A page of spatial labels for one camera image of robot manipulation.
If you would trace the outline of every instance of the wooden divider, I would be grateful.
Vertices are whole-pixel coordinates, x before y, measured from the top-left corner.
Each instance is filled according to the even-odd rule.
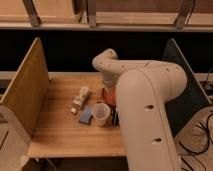
[[[0,101],[0,113],[29,144],[49,85],[48,70],[36,38]]]

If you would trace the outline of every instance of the orange object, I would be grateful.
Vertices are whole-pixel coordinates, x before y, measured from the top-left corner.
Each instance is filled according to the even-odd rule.
[[[115,87],[110,89],[102,88],[102,97],[106,104],[110,106],[116,106]]]

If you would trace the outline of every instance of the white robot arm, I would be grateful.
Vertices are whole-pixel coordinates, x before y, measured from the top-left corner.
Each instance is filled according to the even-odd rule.
[[[165,102],[186,87],[184,70],[153,60],[117,60],[112,49],[94,58],[106,87],[116,85],[116,103],[131,171],[180,171]]]

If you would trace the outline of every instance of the small object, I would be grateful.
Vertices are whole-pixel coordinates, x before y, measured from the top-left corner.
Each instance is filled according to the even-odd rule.
[[[74,108],[74,107],[72,107],[72,108],[70,109],[70,112],[71,112],[72,114],[76,114],[76,113],[77,113],[77,109]]]
[[[104,102],[110,106],[116,106],[115,101],[115,87],[102,88],[102,98]]]
[[[111,110],[106,103],[97,103],[92,108],[92,116],[97,126],[104,126],[110,116]]]
[[[86,106],[83,113],[80,116],[79,122],[89,125],[91,117],[92,117],[91,108]]]
[[[112,125],[117,126],[118,124],[119,124],[118,110],[117,110],[117,107],[114,107],[113,114],[112,114]]]
[[[84,102],[90,95],[90,89],[88,86],[81,87],[79,94],[75,97],[75,99],[72,102],[72,105],[76,109],[81,109]]]

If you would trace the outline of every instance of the white container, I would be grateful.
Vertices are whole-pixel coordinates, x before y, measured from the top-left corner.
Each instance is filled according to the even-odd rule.
[[[110,116],[110,107],[105,103],[97,103],[92,108],[92,116],[97,126],[104,126]]]

